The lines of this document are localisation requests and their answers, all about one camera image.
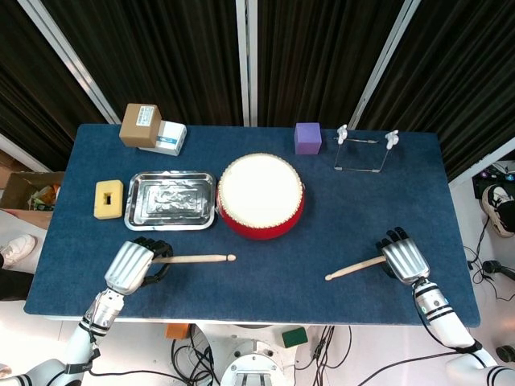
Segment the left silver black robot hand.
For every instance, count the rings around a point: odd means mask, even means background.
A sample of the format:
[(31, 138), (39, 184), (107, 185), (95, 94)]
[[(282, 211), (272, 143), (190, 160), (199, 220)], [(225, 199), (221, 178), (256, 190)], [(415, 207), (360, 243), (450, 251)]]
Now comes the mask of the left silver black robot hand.
[(138, 237), (125, 242), (117, 252), (105, 274), (109, 289), (128, 296), (140, 287), (157, 284), (167, 274), (170, 263), (163, 263), (161, 269), (150, 276), (150, 266), (161, 257), (173, 257), (172, 247), (163, 240)]

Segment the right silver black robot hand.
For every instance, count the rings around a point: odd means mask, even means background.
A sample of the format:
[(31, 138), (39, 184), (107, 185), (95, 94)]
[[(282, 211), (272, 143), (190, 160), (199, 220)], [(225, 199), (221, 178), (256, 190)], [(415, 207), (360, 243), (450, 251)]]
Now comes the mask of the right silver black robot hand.
[(430, 276), (430, 267), (418, 246), (401, 227), (386, 232), (387, 237), (377, 243), (385, 263), (394, 277), (406, 285)]

